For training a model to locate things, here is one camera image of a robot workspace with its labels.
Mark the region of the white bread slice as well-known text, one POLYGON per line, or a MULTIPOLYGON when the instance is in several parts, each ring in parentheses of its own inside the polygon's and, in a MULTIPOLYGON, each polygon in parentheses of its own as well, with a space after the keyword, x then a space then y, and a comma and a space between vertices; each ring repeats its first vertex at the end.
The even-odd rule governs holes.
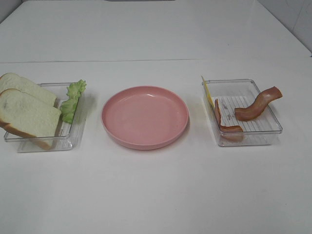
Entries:
POLYGON ((0 94, 0 127, 22 138, 40 137, 35 143, 45 150, 52 148, 61 111, 17 89, 0 94))
POLYGON ((0 92, 10 88, 27 93, 50 106, 54 106, 57 99, 54 93, 15 73, 6 73, 0 77, 0 92))

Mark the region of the green lettuce leaf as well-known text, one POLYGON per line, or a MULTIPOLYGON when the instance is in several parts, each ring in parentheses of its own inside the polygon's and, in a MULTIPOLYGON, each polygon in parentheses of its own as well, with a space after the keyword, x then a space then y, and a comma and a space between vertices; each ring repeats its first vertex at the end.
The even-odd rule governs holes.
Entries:
POLYGON ((66 95, 68 99, 64 101, 60 107, 62 121, 72 124, 78 100, 86 89, 86 85, 86 81, 79 80, 78 82, 71 83, 67 87, 66 95))

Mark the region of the curled bacon strip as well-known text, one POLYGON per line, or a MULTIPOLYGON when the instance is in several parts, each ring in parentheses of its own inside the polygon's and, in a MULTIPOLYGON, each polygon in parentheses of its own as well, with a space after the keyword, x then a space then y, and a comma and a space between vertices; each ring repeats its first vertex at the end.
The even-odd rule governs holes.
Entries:
POLYGON ((221 132, 226 133, 222 137, 231 142, 241 142, 243 140, 243 129, 239 125, 224 126, 221 124, 221 112, 218 104, 218 99, 214 101, 214 115, 221 132))

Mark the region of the clear plastic tray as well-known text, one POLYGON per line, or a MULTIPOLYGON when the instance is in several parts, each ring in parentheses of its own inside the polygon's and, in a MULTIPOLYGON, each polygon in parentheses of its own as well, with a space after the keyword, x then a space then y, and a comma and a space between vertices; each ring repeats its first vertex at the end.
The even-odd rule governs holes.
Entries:
POLYGON ((249 107, 257 95, 260 93, 255 82, 251 79, 234 79, 234 80, 205 80, 213 102, 218 99, 221 112, 221 124, 224 126, 239 125, 243 132, 241 142, 231 142, 222 136, 226 133, 220 131, 215 112, 207 101, 204 90, 204 102, 208 117, 212 126, 215 140, 218 146, 258 146, 271 145, 277 136, 282 133, 282 126, 274 115, 270 106, 266 107, 264 112, 257 118, 249 121, 239 121, 235 117, 235 108, 249 107))
POLYGON ((55 136, 22 138, 6 132, 3 140, 6 143, 12 143, 18 153, 71 150, 81 142, 86 115, 85 94, 82 93, 78 99, 73 122, 70 124, 60 119, 55 136))

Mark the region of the clear right plastic tray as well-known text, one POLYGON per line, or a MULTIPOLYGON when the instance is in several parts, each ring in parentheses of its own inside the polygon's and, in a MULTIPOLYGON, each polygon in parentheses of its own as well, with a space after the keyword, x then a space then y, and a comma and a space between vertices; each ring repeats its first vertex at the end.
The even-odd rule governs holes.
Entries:
POLYGON ((241 142, 231 142, 222 136, 226 133, 220 131, 215 112, 207 101, 204 90, 204 102, 208 117, 212 126, 215 140, 218 146, 258 146, 271 145, 277 136, 282 133, 282 126, 274 115, 270 106, 266 107, 264 112, 257 118, 249 121, 239 121, 235 117, 235 108, 249 107, 257 95, 260 93, 255 82, 251 79, 234 79, 234 80, 205 80, 213 102, 218 99, 221 112, 221 124, 224 126, 239 125, 243 132, 241 142))

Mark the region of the pink round plate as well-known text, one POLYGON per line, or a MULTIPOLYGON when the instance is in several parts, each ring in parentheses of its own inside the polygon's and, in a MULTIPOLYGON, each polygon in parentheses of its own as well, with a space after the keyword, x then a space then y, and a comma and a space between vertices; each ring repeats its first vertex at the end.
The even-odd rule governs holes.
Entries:
POLYGON ((170 90, 137 86, 113 95, 103 106, 102 124, 118 144, 153 150, 176 141, 189 122, 185 102, 170 90))

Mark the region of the clear left plastic tray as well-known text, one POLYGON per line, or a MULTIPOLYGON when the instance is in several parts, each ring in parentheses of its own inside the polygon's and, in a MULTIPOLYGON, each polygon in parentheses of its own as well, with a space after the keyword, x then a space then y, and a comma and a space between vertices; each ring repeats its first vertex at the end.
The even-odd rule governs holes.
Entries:
POLYGON ((85 94, 82 93, 78 99, 73 122, 70 124, 60 119, 55 136, 22 138, 6 132, 3 140, 6 143, 12 143, 18 153, 71 150, 81 142, 86 115, 85 94))

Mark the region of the wavy bacon strip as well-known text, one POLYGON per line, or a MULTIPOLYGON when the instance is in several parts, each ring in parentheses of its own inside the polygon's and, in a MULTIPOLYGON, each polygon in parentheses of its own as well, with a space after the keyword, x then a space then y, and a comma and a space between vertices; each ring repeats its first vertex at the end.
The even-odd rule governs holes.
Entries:
POLYGON ((276 99, 283 97, 281 91, 277 87, 266 89, 258 94, 254 102, 247 108, 235 108, 235 117, 239 121, 249 121, 259 117, 268 106, 268 104, 276 99))

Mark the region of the yellow cheese slice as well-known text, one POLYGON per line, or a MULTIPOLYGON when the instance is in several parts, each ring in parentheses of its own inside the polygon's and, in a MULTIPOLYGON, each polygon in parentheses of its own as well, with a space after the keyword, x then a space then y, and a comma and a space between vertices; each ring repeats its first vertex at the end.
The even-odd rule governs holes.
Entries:
POLYGON ((210 92, 209 92, 209 89, 208 89, 208 86, 207 86, 207 83, 203 77, 203 75, 201 75, 201 78, 202 78, 202 84, 204 86, 204 89, 205 89, 205 92, 206 92, 206 98, 207 98, 207 101, 210 103, 210 105, 212 106, 212 108, 214 109, 215 108, 215 105, 214 105, 214 102, 211 98, 211 95, 210 95, 210 92))

